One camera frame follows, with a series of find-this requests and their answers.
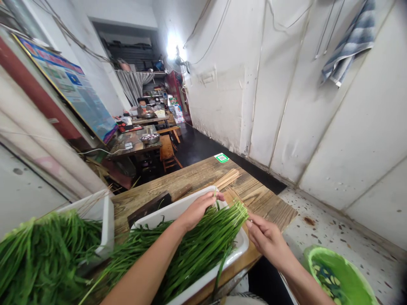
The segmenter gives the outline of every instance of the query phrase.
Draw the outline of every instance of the bulletin board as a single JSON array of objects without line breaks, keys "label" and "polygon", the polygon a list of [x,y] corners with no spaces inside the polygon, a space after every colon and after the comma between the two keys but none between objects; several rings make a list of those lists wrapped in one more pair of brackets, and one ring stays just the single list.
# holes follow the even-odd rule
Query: bulletin board
[{"label": "bulletin board", "polygon": [[30,39],[14,34],[13,36],[85,124],[107,144],[118,126],[81,67]]}]

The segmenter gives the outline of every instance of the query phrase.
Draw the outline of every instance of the black floor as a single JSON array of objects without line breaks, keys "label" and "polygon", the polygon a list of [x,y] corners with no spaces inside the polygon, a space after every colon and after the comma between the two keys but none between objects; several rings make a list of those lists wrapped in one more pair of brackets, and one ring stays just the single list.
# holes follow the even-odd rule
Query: black floor
[{"label": "black floor", "polygon": [[[273,193],[279,194],[286,188],[286,185],[278,181],[268,173],[262,171],[246,159],[230,152],[227,148],[200,133],[188,124],[179,124],[181,126],[181,143],[177,145],[178,152],[175,153],[182,166],[187,167],[218,153],[224,153],[241,168],[255,177],[263,185],[268,187]],[[179,166],[172,167],[169,172],[179,170]]]}]

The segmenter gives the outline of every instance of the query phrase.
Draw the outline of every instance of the metal bowl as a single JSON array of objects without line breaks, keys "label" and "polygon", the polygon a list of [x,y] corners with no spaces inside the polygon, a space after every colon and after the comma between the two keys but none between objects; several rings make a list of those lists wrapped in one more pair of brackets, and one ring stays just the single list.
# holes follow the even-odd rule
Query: metal bowl
[{"label": "metal bowl", "polygon": [[155,116],[156,116],[155,113],[145,113],[145,114],[143,114],[143,117],[144,117],[145,119],[152,119],[152,118],[154,118]]},{"label": "metal bowl", "polygon": [[160,140],[159,134],[155,133],[156,135],[158,135],[158,137],[155,137],[153,139],[150,140],[143,140],[143,138],[140,138],[141,142],[143,142],[145,145],[151,145],[154,143],[157,143]]}]

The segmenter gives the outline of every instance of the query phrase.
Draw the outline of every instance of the hanging towel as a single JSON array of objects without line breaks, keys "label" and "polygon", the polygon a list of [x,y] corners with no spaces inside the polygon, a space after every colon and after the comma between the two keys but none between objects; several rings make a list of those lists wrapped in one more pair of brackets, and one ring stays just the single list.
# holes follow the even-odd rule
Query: hanging towel
[{"label": "hanging towel", "polygon": [[355,56],[365,50],[373,48],[375,7],[375,0],[366,0],[363,3],[362,9],[353,19],[344,38],[323,67],[322,83],[330,78],[340,87]]}]

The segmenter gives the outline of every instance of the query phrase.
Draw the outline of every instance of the wooden bench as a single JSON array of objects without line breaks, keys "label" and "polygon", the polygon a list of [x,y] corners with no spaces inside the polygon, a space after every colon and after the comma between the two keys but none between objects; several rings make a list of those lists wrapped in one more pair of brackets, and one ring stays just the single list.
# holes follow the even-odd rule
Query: wooden bench
[{"label": "wooden bench", "polygon": [[161,148],[160,148],[160,160],[164,166],[164,173],[167,173],[167,168],[173,167],[175,162],[179,167],[184,168],[181,163],[179,163],[177,157],[174,154],[172,142],[169,135],[161,136]]},{"label": "wooden bench", "polygon": [[162,134],[162,133],[166,133],[166,132],[173,132],[174,137],[177,139],[178,143],[181,143],[181,141],[179,140],[178,134],[176,132],[176,130],[179,129],[179,126],[173,126],[170,128],[165,128],[165,129],[161,129],[161,130],[157,130],[157,133]]}]

